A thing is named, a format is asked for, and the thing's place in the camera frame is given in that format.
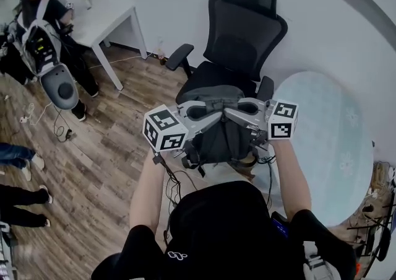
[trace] white desk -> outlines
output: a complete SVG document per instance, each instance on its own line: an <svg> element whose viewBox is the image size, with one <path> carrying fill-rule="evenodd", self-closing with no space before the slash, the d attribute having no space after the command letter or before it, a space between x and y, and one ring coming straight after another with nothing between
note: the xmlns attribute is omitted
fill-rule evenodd
<svg viewBox="0 0 396 280"><path fill-rule="evenodd" d="M106 39L116 27L128 18L131 20L132 33L139 44L142 58L146 59L147 50L142 32L140 31L136 10L130 3L126 4L125 2L114 1L109 4L96 4L91 9L84 11L81 15L77 15L73 21L74 31L72 32L72 38L78 44L87 46L93 50L100 64L119 90L123 89L123 85L103 54L99 43Z"/></svg>
<svg viewBox="0 0 396 280"><path fill-rule="evenodd" d="M273 98L299 104L291 143L311 191L312 212L325 226L340 224L357 210L371 181L372 143L358 103L314 72L290 76ZM273 170L279 181L276 162Z"/></svg>

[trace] chair backrest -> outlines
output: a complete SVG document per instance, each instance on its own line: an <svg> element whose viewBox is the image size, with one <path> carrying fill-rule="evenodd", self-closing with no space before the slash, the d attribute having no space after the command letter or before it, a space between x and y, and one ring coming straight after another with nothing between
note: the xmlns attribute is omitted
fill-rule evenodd
<svg viewBox="0 0 396 280"><path fill-rule="evenodd" d="M277 0L209 0L211 62L260 81L260 70L287 33L276 13Z"/></svg>

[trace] black office chair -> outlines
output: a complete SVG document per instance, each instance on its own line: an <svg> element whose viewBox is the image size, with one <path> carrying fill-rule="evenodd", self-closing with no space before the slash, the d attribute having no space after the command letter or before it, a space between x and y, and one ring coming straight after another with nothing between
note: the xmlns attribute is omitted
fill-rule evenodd
<svg viewBox="0 0 396 280"><path fill-rule="evenodd" d="M232 85L245 97L268 100L273 95L273 80L264 76L258 93L264 61L287 33L287 23L276 13L277 0L209 0L209 39L204 53L209 61L191 72L187 56L194 46L180 46L166 62L172 71L182 66L188 80L181 96L193 89Z"/></svg>

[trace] black pants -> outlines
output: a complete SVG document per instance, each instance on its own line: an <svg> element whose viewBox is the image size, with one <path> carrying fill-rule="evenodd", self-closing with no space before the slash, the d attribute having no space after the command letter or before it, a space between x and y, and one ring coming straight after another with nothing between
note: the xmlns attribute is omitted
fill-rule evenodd
<svg viewBox="0 0 396 280"><path fill-rule="evenodd" d="M26 80L29 81L33 79L34 75L22 61L22 58L20 57L19 51L16 49L16 47L11 43L8 43L7 45L8 54L1 59L0 70L13 77L20 84L25 85Z"/></svg>
<svg viewBox="0 0 396 280"><path fill-rule="evenodd" d="M70 37L62 37L64 44L61 50L61 62L67 66L75 80L87 91L89 95L95 95L99 88L91 72L82 58L77 43ZM84 105L81 101L72 109L72 113L80 118L84 115Z"/></svg>
<svg viewBox="0 0 396 280"><path fill-rule="evenodd" d="M23 188L0 185L0 221L9 225L24 227L44 227L46 217L34 214L14 205L44 204L48 201L48 193L44 189L30 192Z"/></svg>

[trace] electronic device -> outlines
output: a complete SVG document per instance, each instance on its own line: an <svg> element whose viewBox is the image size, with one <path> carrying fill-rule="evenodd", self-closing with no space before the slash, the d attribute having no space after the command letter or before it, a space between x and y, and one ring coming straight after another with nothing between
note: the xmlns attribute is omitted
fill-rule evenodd
<svg viewBox="0 0 396 280"><path fill-rule="evenodd" d="M298 104L284 100L263 102L241 98L236 108L206 114L206 103L190 100L180 105L161 105L144 115L143 135L155 152L181 150L195 136L228 118L251 129L251 144L264 147L268 140L291 139L298 119Z"/></svg>

